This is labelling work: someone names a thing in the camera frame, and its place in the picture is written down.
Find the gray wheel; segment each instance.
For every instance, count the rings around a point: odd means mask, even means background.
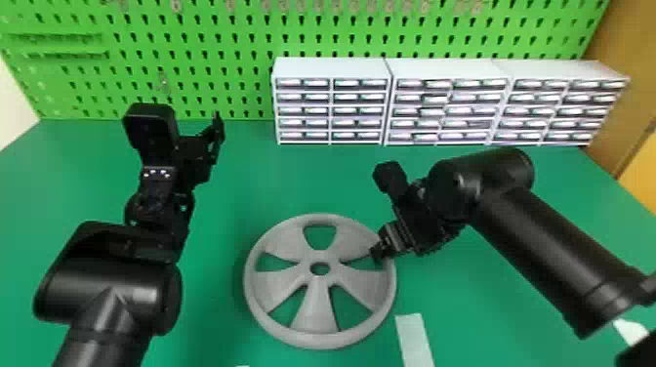
[[[314,250],[306,241],[304,228],[330,225],[335,239],[326,250]],[[262,327],[275,338],[295,347],[336,349],[349,346],[371,334],[390,311],[396,294],[396,269],[391,260],[383,270],[359,270],[344,263],[369,256],[369,248],[378,236],[366,226],[332,214],[307,214],[282,222],[253,247],[244,269],[244,293],[251,312]],[[262,253],[296,263],[278,271],[256,271]],[[314,275],[315,264],[330,266],[325,275]],[[338,285],[372,311],[360,324],[339,330],[328,289]],[[269,313],[299,288],[306,294],[289,327],[281,325]]]

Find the black cylinder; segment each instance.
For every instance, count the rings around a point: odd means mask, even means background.
[[[70,329],[53,367],[139,367],[150,337]]]
[[[524,185],[487,191],[471,225],[584,339],[637,303],[645,276],[625,265]]]

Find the green table surface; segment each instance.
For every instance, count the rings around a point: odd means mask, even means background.
[[[201,123],[184,123],[190,134]],[[306,213],[392,219],[371,179],[398,160],[409,178],[474,146],[276,145],[270,123],[228,122],[212,179],[196,189],[179,266],[184,304],[173,331],[155,338],[143,366],[402,366],[394,315],[423,315],[435,366],[612,366],[625,348],[612,327],[579,341],[560,314],[472,229],[427,258],[396,260],[398,290],[386,321],[361,343],[317,351],[287,346],[252,317],[242,292],[248,251],[275,224]],[[534,191],[624,261],[656,268],[656,218],[582,151],[527,147]],[[32,315],[48,266],[83,221],[122,221],[140,161],[117,122],[44,121],[0,152],[0,358],[46,366],[66,326]],[[631,317],[653,326],[653,311]]]

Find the white tape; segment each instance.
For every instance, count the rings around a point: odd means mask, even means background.
[[[636,345],[639,341],[646,338],[649,335],[647,329],[637,322],[628,321],[623,318],[618,318],[613,321],[613,326],[622,339],[624,339],[627,344],[632,347]]]
[[[395,317],[398,342],[405,367],[434,367],[429,337],[421,313]]]

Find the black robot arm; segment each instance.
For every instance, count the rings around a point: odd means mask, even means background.
[[[374,259],[410,251],[424,255],[469,224],[563,314],[581,339],[632,306],[656,302],[656,275],[624,264],[530,191],[534,167],[519,149],[442,160],[411,184],[398,163],[383,163],[374,180],[389,195],[396,215],[379,231],[381,241],[371,250]],[[653,353],[654,346],[641,347]],[[628,364],[627,358],[618,357],[618,365],[642,366]]]
[[[133,104],[123,118],[142,159],[125,224],[78,226],[44,276],[34,314],[69,324],[56,367],[137,367],[153,335],[175,325],[182,302],[176,262],[188,235],[193,189],[210,178],[224,123],[181,137],[171,107]]]

